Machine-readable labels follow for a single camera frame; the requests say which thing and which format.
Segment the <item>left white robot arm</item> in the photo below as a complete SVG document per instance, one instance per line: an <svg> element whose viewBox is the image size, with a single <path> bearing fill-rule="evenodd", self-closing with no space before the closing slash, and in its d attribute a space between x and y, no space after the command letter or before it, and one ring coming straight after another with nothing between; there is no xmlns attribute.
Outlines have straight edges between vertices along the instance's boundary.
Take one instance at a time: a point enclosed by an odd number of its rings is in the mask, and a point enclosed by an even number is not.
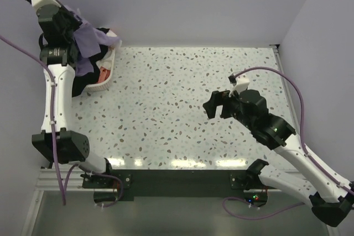
<svg viewBox="0 0 354 236"><path fill-rule="evenodd" d="M36 14L46 40L40 51L46 100L41 132L32 135L32 145L54 165L77 165L96 174L101 187L110 187L114 173L108 160L91 152L88 137L72 129L72 86L79 55L74 32L81 21L57 2L40 4Z"/></svg>

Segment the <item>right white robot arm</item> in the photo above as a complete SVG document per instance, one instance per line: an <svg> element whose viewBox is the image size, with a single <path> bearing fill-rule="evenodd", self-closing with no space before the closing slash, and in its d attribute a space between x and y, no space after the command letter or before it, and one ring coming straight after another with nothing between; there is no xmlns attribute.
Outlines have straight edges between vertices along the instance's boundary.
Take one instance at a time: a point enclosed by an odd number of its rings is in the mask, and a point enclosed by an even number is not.
<svg viewBox="0 0 354 236"><path fill-rule="evenodd" d="M247 183L279 189L311 208L320 221L337 227L353 207L353 183L334 173L309 148L302 147L295 129L283 118L271 114L267 101L256 90L241 93L214 91L203 104L208 118L234 118L251 132L257 142L291 163L303 178L294 177L257 159L246 170Z"/></svg>

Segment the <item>purple t shirt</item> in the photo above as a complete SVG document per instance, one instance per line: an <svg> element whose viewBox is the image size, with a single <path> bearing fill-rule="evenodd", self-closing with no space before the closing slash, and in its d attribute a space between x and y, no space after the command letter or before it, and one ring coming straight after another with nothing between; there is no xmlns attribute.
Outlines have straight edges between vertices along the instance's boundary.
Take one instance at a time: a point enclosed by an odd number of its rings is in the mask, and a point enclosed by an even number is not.
<svg viewBox="0 0 354 236"><path fill-rule="evenodd" d="M74 31L74 40L79 50L76 63L76 77L85 76L94 72L96 61L105 57L108 48L115 44L117 38L108 36L102 30L94 28L91 23L81 17L75 11L71 11L74 17L81 22L78 30Z"/></svg>

